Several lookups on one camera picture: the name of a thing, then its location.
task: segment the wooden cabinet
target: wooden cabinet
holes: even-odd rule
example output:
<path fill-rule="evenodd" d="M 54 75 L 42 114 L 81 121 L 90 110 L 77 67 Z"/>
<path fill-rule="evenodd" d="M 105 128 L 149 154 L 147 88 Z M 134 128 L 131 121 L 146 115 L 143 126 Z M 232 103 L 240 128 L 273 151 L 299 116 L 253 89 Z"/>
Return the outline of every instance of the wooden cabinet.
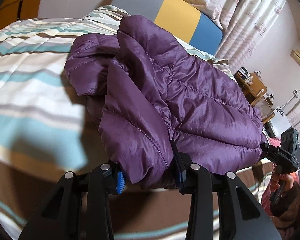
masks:
<path fill-rule="evenodd" d="M 4 0 L 0 6 L 0 30 L 23 19 L 38 16 L 40 0 Z"/>
<path fill-rule="evenodd" d="M 234 77 L 244 93 L 246 99 L 251 104 L 255 99 L 263 96 L 267 92 L 267 88 L 255 73 L 250 73 L 252 76 L 252 84 L 248 85 L 240 76 L 239 72 L 234 74 Z"/>

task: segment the metal screw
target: metal screw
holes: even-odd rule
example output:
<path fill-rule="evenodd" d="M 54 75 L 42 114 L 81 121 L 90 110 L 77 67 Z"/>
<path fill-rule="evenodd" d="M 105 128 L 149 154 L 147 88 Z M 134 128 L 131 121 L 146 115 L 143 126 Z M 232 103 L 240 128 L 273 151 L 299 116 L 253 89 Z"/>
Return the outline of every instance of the metal screw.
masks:
<path fill-rule="evenodd" d="M 234 174 L 233 172 L 228 172 L 228 173 L 227 173 L 227 177 L 228 177 L 229 179 L 234 179 L 234 178 L 235 178 L 235 174 Z"/>
<path fill-rule="evenodd" d="M 73 172 L 69 171 L 65 174 L 66 179 L 71 179 L 73 177 Z"/>
<path fill-rule="evenodd" d="M 200 169 L 200 165 L 197 163 L 192 163 L 190 165 L 190 168 L 197 171 L 198 169 Z"/>
<path fill-rule="evenodd" d="M 110 165 L 108 163 L 102 164 L 100 167 L 103 171 L 107 171 L 110 169 Z"/>

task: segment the purple puffer jacket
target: purple puffer jacket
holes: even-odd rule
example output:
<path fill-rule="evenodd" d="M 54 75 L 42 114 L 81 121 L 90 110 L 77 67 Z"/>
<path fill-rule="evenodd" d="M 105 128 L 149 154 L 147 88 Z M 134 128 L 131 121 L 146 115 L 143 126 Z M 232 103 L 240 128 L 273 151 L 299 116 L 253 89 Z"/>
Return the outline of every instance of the purple puffer jacket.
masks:
<path fill-rule="evenodd" d="M 219 174 L 259 160 L 259 110 L 235 81 L 142 16 L 123 17 L 117 35 L 77 38 L 65 70 L 89 96 L 109 158 L 142 188 L 174 184 L 170 139 Z"/>

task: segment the cable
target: cable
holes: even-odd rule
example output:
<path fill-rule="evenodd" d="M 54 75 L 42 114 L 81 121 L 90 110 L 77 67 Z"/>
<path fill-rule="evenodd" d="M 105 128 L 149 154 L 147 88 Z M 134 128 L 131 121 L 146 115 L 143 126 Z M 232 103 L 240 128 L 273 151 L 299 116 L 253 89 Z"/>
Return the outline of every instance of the cable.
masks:
<path fill-rule="evenodd" d="M 286 102 L 284 105 L 281 106 L 282 109 L 284 109 L 293 99 L 297 98 L 297 96 L 300 94 L 300 90 L 289 98 L 288 102 Z"/>
<path fill-rule="evenodd" d="M 255 71 L 254 73 L 255 73 L 257 76 L 261 77 L 261 72 L 260 72 L 260 71 Z"/>

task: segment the yellow and blue cushion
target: yellow and blue cushion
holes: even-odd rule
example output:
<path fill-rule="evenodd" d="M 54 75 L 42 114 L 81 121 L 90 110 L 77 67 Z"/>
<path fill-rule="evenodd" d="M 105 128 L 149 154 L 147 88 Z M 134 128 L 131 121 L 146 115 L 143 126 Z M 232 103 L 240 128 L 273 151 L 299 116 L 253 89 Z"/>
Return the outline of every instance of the yellow and blue cushion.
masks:
<path fill-rule="evenodd" d="M 214 55 L 222 31 L 203 13 L 183 0 L 113 0 L 131 15 L 142 15 L 193 47 Z"/>

